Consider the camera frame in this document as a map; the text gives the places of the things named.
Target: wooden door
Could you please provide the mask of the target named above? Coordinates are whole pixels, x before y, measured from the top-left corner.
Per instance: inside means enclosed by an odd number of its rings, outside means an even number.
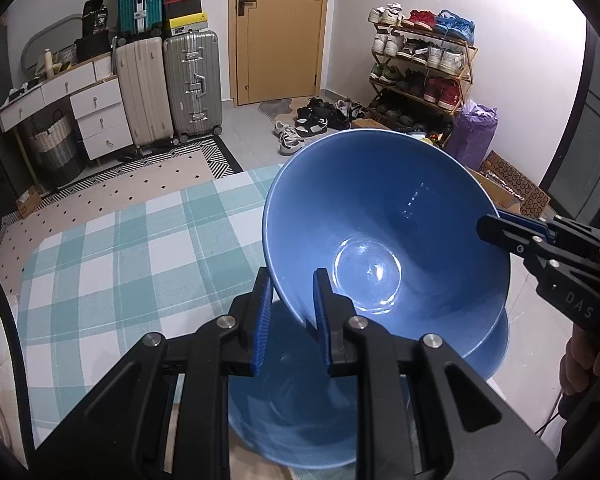
[[[322,0],[236,0],[238,104],[316,93]]]

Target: desk leg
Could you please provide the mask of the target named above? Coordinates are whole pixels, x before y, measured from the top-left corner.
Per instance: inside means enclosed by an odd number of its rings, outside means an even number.
[[[20,138],[20,132],[18,131],[17,126],[13,129],[13,133],[16,136],[16,142],[18,143],[18,147],[20,149],[20,154],[22,155],[22,158],[24,159],[24,163],[25,163],[27,169],[29,170],[29,174],[31,175],[31,178],[33,179],[33,184],[36,186],[36,189],[38,190],[38,192],[42,193],[43,192],[42,186],[40,186],[40,181],[38,180],[38,177],[36,176],[36,172],[33,171],[33,166],[31,165],[29,157],[27,156],[26,150],[24,149],[24,145],[22,143],[22,139]]]

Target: silver suitcase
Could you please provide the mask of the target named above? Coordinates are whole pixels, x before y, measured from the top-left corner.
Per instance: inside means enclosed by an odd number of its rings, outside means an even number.
[[[222,101],[215,32],[188,32],[165,40],[164,68],[176,133],[219,135]]]
[[[173,137],[161,38],[118,47],[116,65],[134,144],[144,146],[154,140]]]

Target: purple plastic bag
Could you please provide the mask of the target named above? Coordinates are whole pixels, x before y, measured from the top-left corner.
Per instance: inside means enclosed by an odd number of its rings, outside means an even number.
[[[498,109],[469,99],[456,118],[445,151],[464,166],[478,171],[498,127]]]

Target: black door handle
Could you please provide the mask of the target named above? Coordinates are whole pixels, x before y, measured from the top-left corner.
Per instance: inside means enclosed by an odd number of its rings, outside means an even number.
[[[238,16],[244,16],[244,4],[253,4],[256,0],[238,0]]]

